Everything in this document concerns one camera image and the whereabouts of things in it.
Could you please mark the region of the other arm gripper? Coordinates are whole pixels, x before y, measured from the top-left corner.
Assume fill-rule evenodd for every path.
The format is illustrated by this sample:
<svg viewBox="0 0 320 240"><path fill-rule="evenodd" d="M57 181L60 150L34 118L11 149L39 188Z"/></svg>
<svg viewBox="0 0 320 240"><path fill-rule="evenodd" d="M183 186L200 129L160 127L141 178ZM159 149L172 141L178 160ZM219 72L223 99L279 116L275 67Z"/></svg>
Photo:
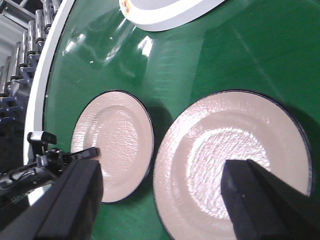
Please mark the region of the other arm gripper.
<svg viewBox="0 0 320 240"><path fill-rule="evenodd" d="M97 157L99 149L93 146L74 153L49 149L49 144L57 143L57 137L46 131L29 132L27 141L33 159L0 174L0 199L17 200L61 177L2 230L0 238L89 240L102 200L103 178L100 163L87 159Z"/></svg>

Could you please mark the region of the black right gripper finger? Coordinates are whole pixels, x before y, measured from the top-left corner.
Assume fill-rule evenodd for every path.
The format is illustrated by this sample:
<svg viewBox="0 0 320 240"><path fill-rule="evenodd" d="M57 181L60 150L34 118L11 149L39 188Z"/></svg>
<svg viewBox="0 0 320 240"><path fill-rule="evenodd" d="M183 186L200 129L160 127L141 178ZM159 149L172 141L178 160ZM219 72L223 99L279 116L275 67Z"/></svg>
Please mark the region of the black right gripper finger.
<svg viewBox="0 0 320 240"><path fill-rule="evenodd" d="M221 195L238 240L318 240L320 205L253 160L227 160Z"/></svg>

